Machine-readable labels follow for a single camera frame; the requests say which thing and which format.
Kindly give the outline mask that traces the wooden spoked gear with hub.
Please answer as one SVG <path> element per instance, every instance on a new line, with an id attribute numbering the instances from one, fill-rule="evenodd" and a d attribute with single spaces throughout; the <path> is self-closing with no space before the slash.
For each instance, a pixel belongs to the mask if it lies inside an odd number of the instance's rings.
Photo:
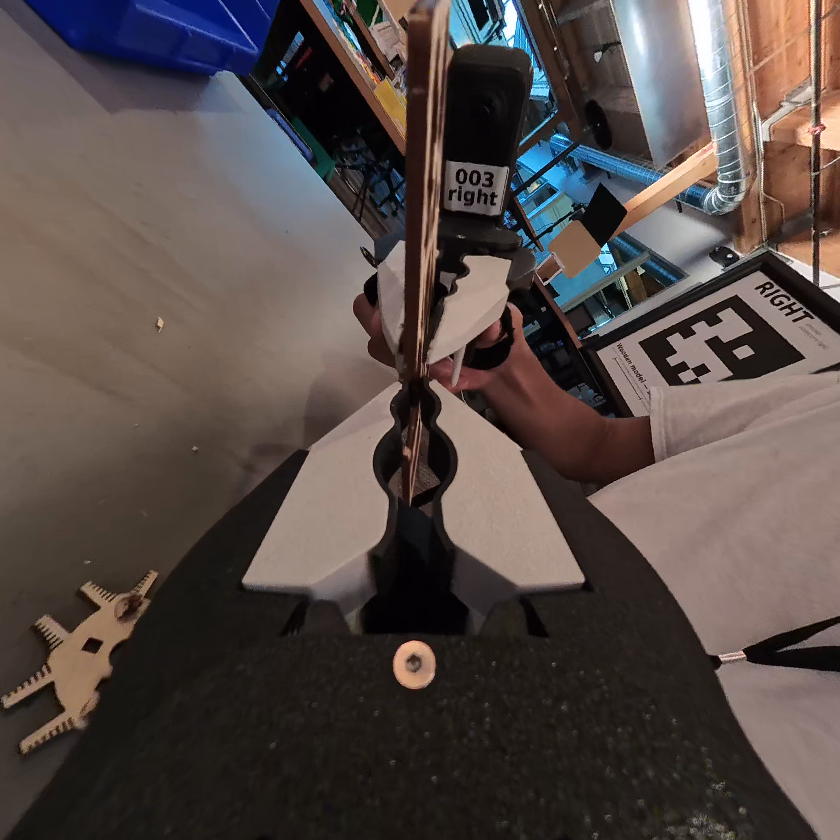
<path id="1" fill-rule="evenodd" d="M 51 687 L 60 712 L 20 740 L 20 756 L 67 732 L 88 727 L 101 698 L 99 687 L 112 676 L 111 655 L 130 639 L 137 622 L 147 612 L 150 591 L 158 576 L 157 570 L 149 570 L 123 592 L 112 592 L 87 581 L 78 593 L 91 604 L 92 613 L 74 629 L 65 628 L 50 614 L 34 623 L 34 630 L 49 650 L 46 661 L 25 682 L 2 696 L 2 708 L 9 710 Z"/>

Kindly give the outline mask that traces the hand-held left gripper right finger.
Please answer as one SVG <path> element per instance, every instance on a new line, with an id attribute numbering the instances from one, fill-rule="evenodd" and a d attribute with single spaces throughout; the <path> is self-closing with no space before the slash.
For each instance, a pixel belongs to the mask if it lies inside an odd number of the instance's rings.
<path id="1" fill-rule="evenodd" d="M 440 499 L 455 547 L 452 591 L 474 618 L 523 595 L 578 591 L 585 576 L 521 447 L 433 382 L 437 428 L 455 450 Z"/>

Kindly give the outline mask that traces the wooden part sheet round cutouts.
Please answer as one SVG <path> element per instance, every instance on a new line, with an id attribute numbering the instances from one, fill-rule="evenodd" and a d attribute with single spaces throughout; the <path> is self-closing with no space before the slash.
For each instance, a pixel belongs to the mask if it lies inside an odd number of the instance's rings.
<path id="1" fill-rule="evenodd" d="M 400 344 L 410 413 L 402 465 L 402 498 L 413 500 L 427 376 L 428 324 L 436 277 L 445 135 L 449 1 L 415 3 L 407 16 L 406 242 L 404 322 Z"/>

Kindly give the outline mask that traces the wooden storage shelf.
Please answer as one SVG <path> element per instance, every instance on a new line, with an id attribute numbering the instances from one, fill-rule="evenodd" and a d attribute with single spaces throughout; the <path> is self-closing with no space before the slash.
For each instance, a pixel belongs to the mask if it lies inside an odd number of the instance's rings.
<path id="1" fill-rule="evenodd" d="M 377 96 L 388 76 L 360 23 L 355 2 L 276 2 L 242 80 L 355 219 L 388 229 L 404 213 L 404 130 Z"/>

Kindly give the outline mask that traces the person's right forearm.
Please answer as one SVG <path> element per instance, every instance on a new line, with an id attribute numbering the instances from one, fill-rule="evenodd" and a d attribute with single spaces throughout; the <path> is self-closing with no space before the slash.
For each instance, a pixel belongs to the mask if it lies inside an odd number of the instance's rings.
<path id="1" fill-rule="evenodd" d="M 510 436 L 562 477 L 610 484 L 655 462 L 648 417 L 610 418 L 559 388 L 529 349 L 480 387 Z"/>

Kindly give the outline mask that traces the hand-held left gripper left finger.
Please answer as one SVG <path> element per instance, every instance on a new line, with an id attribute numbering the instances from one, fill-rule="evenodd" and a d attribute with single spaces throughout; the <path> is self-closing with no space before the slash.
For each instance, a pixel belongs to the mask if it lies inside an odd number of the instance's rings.
<path id="1" fill-rule="evenodd" d="M 401 390 L 389 384 L 309 448 L 244 589 L 332 602 L 344 616 L 374 596 L 375 550 L 395 525 L 403 438 L 392 404 Z"/>

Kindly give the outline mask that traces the person's white t-shirt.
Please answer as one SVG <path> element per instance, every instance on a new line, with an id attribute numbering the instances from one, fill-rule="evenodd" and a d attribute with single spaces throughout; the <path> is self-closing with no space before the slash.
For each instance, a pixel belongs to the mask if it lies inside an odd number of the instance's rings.
<path id="1" fill-rule="evenodd" d="M 706 651 L 839 612 L 838 371 L 652 390 L 653 465 L 591 498 Z M 819 838 L 838 838 L 838 673 L 726 664 L 741 728 Z"/>

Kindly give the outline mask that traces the wooden beam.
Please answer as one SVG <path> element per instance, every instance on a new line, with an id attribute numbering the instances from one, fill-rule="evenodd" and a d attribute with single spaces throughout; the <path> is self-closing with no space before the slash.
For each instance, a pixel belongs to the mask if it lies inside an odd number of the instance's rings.
<path id="1" fill-rule="evenodd" d="M 662 175 L 622 204 L 604 185 L 599 185 L 579 219 L 567 224 L 549 243 L 548 253 L 573 278 L 593 263 L 602 247 L 689 187 L 717 169 L 713 143 L 693 153 L 686 161 Z"/>

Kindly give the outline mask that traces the metal ventilation box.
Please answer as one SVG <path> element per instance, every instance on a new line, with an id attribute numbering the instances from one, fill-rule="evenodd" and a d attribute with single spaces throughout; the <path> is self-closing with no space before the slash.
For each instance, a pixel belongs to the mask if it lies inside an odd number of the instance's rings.
<path id="1" fill-rule="evenodd" d="M 706 136 L 687 1 L 612 1 L 627 71 L 652 161 L 669 164 Z"/>

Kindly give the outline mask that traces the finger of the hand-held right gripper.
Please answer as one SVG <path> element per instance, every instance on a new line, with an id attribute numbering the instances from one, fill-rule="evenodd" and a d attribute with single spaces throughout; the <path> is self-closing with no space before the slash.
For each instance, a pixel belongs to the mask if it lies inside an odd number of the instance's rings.
<path id="1" fill-rule="evenodd" d="M 442 300 L 436 330 L 429 341 L 429 365 L 455 354 L 498 321 L 508 299 L 511 261 L 489 255 L 467 255 L 467 269 Z"/>
<path id="2" fill-rule="evenodd" d="M 421 290 L 406 241 L 397 241 L 377 269 L 378 305 L 385 344 L 399 371 L 421 370 Z"/>

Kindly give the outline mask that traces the grey desk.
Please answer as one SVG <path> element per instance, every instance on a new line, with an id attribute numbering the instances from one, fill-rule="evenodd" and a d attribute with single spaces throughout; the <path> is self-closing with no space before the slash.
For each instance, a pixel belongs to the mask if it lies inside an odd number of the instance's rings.
<path id="1" fill-rule="evenodd" d="M 352 314 L 371 238 L 236 76 L 71 49 L 1 10 L 2 691 L 78 586 L 156 588 L 391 384 Z"/>

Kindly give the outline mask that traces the silver ventilation duct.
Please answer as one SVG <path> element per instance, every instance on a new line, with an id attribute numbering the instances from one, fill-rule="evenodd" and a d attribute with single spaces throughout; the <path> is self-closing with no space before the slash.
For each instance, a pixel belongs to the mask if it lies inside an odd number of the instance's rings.
<path id="1" fill-rule="evenodd" d="M 717 156 L 717 182 L 708 188 L 693 185 L 677 195 L 675 200 L 706 215 L 719 217 L 739 208 L 750 184 L 744 149 L 745 129 L 741 126 L 737 109 L 733 48 L 730 47 L 725 2 L 687 3 L 707 114 L 707 131 Z M 646 167 L 584 143 L 573 149 L 570 139 L 561 133 L 552 137 L 550 147 L 553 154 L 568 153 L 577 163 L 592 165 L 645 187 L 673 170 L 657 168 L 654 163 L 653 167 Z"/>

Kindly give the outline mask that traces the framed black-white marker sign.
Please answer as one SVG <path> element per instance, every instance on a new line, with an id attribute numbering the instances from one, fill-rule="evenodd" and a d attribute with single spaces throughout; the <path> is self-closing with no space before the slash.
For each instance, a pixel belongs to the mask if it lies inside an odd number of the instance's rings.
<path id="1" fill-rule="evenodd" d="M 838 284 L 827 290 L 771 251 L 681 290 L 582 342 L 616 415 L 650 414 L 654 389 L 838 369 Z"/>

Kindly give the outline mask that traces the blue plastic bin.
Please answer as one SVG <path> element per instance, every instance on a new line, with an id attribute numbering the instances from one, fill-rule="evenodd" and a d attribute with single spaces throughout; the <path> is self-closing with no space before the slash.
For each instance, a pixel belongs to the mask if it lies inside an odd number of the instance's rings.
<path id="1" fill-rule="evenodd" d="M 68 45 L 150 67 L 249 74 L 278 1 L 28 1 Z"/>

